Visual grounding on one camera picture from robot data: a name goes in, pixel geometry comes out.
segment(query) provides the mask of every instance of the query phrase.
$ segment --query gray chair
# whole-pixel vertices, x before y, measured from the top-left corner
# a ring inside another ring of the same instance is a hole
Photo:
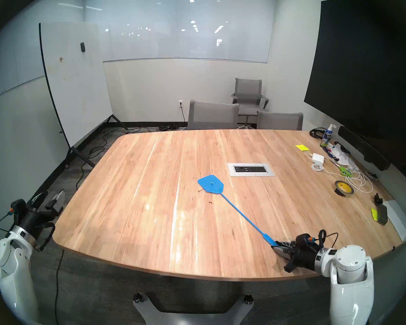
[[[257,129],[286,129],[301,131],[304,114],[259,112]]]
[[[238,113],[238,104],[212,104],[191,100],[187,129],[236,129]]]
[[[235,93],[232,94],[233,103],[239,104],[239,116],[246,116],[245,125],[241,128],[252,128],[248,125],[250,116],[258,116],[258,111],[266,108],[268,98],[262,96],[262,81],[236,78]]]

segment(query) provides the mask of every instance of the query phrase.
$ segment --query soundbar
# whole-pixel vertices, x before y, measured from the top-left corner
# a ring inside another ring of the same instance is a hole
[[[373,163],[376,167],[384,171],[390,167],[390,161],[385,158],[380,152],[373,148],[361,136],[355,134],[345,126],[341,126],[338,135],[348,141],[355,149],[364,155],[364,160]]]

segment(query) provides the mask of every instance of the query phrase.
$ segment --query tape roll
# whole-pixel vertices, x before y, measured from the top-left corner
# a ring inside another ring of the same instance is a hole
[[[350,186],[348,183],[343,182],[341,180],[337,180],[335,182],[335,191],[336,194],[342,197],[350,197],[353,193],[353,187]]]

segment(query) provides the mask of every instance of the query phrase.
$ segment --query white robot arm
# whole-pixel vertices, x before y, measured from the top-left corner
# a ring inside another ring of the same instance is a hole
[[[359,246],[324,248],[325,238],[326,232],[322,230],[319,244],[309,234],[302,234],[296,241],[277,242],[272,248],[290,260],[284,267],[287,272],[303,267],[330,278],[332,325],[365,325],[375,295],[373,261]]]
[[[52,230],[38,250],[42,251],[51,239],[54,232],[51,221],[63,210],[64,197],[64,190],[56,194],[45,206],[49,212],[40,212],[32,206],[37,197],[28,204],[22,199],[11,204],[14,224],[0,240],[0,292],[7,307],[24,324],[39,324],[38,304],[30,276],[30,257],[43,228],[52,227]]]

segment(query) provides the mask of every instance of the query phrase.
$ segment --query wooden grain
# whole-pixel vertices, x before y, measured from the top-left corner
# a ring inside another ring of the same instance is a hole
[[[197,180],[216,175],[224,194],[273,239],[339,232],[335,248],[364,247],[372,258],[401,240],[392,223],[373,221],[379,192],[334,193],[341,176],[311,169],[295,147],[321,153],[301,131],[171,131],[121,136],[99,161],[56,223],[53,238],[81,255],[131,269],[222,280],[274,280],[314,276],[286,260],[219,194],[200,191]],[[268,163],[274,177],[230,177],[227,163]],[[325,168],[338,172],[326,162]],[[327,246],[332,244],[327,239]]]

